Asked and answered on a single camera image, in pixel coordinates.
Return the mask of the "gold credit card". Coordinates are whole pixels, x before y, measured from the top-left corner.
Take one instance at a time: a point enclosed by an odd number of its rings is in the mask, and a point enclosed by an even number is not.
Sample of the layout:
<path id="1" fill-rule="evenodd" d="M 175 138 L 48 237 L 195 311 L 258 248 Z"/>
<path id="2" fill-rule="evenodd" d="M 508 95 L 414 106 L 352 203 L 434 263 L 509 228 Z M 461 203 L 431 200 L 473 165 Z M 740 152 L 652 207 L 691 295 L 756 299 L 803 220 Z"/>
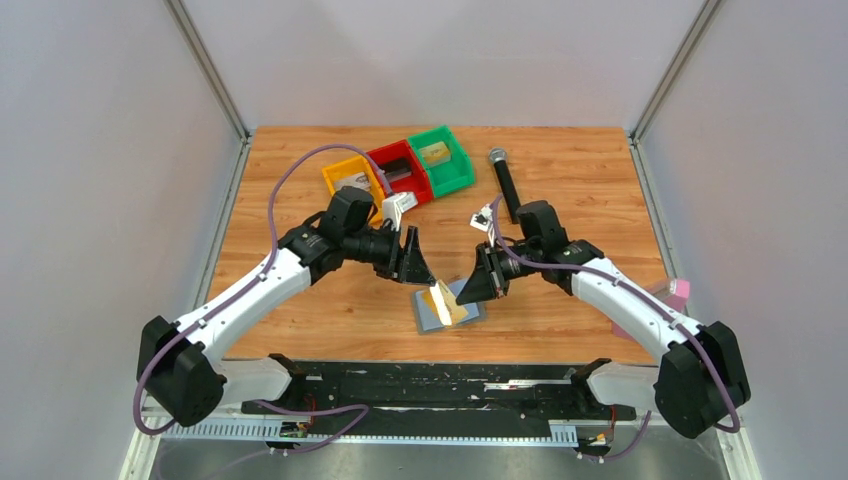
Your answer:
<path id="1" fill-rule="evenodd" d="M 442 280 L 427 290 L 426 302 L 444 327 L 457 325 L 469 315 L 468 309 L 457 303 L 456 295 Z"/>

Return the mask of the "grey card holder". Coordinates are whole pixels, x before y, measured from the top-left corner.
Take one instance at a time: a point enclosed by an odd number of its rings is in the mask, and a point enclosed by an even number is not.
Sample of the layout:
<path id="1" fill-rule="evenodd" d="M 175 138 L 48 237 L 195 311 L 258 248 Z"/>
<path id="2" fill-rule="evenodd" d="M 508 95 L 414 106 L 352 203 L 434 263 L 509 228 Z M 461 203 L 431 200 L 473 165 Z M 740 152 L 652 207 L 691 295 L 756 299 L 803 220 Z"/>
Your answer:
<path id="1" fill-rule="evenodd" d="M 449 286 L 450 290 L 455 295 L 457 295 L 466 283 L 466 281 L 467 278 L 461 278 L 451 283 L 447 283 L 447 285 Z M 429 288 L 430 287 L 425 290 L 420 290 L 416 292 L 412 297 L 412 305 L 413 311 L 415 313 L 416 325 L 420 334 L 434 333 L 438 331 L 464 327 L 476 322 L 481 322 L 486 318 L 486 311 L 482 303 L 466 304 L 462 306 L 468 309 L 469 315 L 463 321 L 452 327 L 442 326 L 436 319 L 435 313 L 426 302 L 427 290 Z"/>

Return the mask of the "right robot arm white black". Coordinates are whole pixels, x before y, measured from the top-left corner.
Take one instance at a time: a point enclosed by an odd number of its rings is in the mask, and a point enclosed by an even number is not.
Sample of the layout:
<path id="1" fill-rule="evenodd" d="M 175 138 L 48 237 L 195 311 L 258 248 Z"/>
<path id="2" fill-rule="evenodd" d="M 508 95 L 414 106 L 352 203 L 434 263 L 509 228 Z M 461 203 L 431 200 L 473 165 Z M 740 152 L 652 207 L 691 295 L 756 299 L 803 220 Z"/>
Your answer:
<path id="1" fill-rule="evenodd" d="M 586 240 L 572 240 L 546 201 L 518 208 L 521 238 L 503 238 L 498 204 L 471 216 L 486 233 L 475 248 L 474 269 L 457 303 L 505 297 L 510 283 L 534 274 L 601 312 L 654 360 L 635 366 L 599 358 L 571 377 L 571 403 L 584 417 L 621 405 L 659 413 L 685 438 L 710 428 L 736 433 L 739 407 L 751 389 L 735 333 L 720 321 L 709 325 L 672 308 L 629 279 Z"/>

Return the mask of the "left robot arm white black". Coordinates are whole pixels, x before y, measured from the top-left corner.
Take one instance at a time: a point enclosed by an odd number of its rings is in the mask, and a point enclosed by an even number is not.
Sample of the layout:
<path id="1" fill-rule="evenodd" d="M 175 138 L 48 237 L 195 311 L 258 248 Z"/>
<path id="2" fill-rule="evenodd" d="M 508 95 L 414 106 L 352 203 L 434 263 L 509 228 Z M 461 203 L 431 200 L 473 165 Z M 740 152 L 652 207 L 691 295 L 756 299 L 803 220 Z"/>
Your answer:
<path id="1" fill-rule="evenodd" d="M 401 217 L 416 206 L 411 192 L 390 195 L 386 219 L 370 226 L 374 198 L 344 187 L 326 210 L 282 237 L 270 253 L 222 294 L 177 320 L 156 316 L 141 332 L 133 415 L 140 430 L 141 396 L 148 394 L 180 426 L 193 426 L 222 405 L 270 401 L 283 413 L 298 411 L 306 386 L 281 355 L 227 360 L 226 352 L 254 325 L 291 297 L 314 286 L 345 261 L 369 264 L 375 274 L 400 284 L 432 286 L 418 230 Z"/>

